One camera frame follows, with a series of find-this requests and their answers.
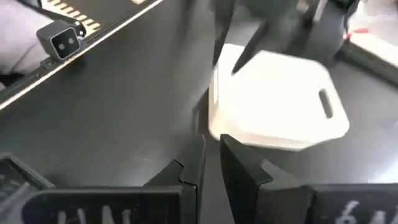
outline white plastic container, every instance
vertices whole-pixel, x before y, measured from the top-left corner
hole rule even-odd
[[[299,151],[345,135],[349,122],[324,66],[262,51],[232,75],[243,49],[224,45],[214,72],[208,117],[214,138],[226,133],[245,144]]]

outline small camera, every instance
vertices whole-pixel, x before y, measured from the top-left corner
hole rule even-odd
[[[75,26],[63,20],[56,20],[39,29],[36,33],[46,53],[62,62],[75,55],[81,49]]]

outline camera lens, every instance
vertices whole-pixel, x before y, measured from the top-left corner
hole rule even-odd
[[[60,59],[65,59],[80,49],[80,43],[77,39],[75,30],[72,27],[51,38],[51,44],[54,46]]]

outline gray fabric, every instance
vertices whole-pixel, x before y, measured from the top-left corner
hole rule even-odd
[[[0,0],[0,73],[26,74],[48,55],[36,31],[52,20],[16,0]]]

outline white surface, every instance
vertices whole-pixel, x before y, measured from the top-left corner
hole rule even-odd
[[[352,33],[351,42],[398,68],[397,5],[396,0],[361,1],[349,19],[349,33],[368,29],[367,34]]]
[[[209,130],[239,141],[297,151],[342,137],[349,122],[328,71],[317,62],[262,51],[237,74],[243,51],[226,44],[210,85]],[[319,98],[326,90],[333,117]]]

